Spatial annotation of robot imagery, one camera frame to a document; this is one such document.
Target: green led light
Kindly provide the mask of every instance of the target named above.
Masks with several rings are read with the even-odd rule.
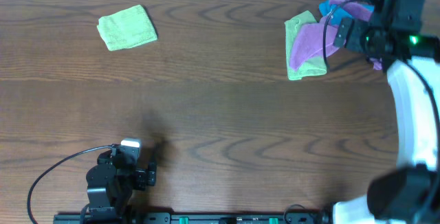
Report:
[[[419,38],[417,38],[416,36],[410,36],[410,41],[415,45],[419,42]]]

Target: green towel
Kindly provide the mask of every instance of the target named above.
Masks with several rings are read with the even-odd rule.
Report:
[[[141,5],[101,17],[97,28],[109,51],[157,40],[153,24]]]
[[[284,22],[286,26],[287,77],[289,80],[301,80],[305,76],[321,76],[327,73],[327,67],[321,56],[316,56],[305,61],[297,71],[289,67],[290,54],[292,52],[292,47],[294,46],[295,38],[298,35],[300,28],[306,23],[316,23],[315,17],[310,11],[303,12]]]

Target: purple cloth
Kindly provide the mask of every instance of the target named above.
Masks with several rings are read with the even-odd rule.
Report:
[[[330,0],[330,4],[340,4],[346,0]],[[364,8],[358,3],[347,3],[343,9],[347,11],[353,18],[368,21],[371,16],[371,11]],[[308,59],[315,56],[322,56],[322,33],[324,31],[325,19],[321,18],[319,23],[306,24],[301,27],[298,36],[295,39],[294,46],[291,49],[289,66],[298,70],[301,65]],[[327,33],[325,36],[325,52],[326,56],[335,53],[339,48],[333,46],[335,36],[338,32],[338,26],[327,26]]]
[[[370,58],[374,70],[382,70],[382,59]]]

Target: black metal mount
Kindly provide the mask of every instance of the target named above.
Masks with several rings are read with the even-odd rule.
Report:
[[[125,223],[130,224],[316,224],[320,213],[309,210],[286,214],[287,222],[282,214],[169,214],[145,213],[127,214]],[[54,224],[79,224],[80,215],[57,214]]]

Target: wood grain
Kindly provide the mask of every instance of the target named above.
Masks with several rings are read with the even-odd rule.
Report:
[[[280,212],[366,191],[397,155],[391,91],[340,50],[323,77],[290,82],[284,21],[322,0],[0,0],[0,223],[27,223],[38,175],[92,146],[168,141],[141,208]],[[440,34],[440,0],[425,30]],[[101,16],[142,4],[159,40],[109,52]],[[87,202],[75,158],[37,185],[39,223]]]

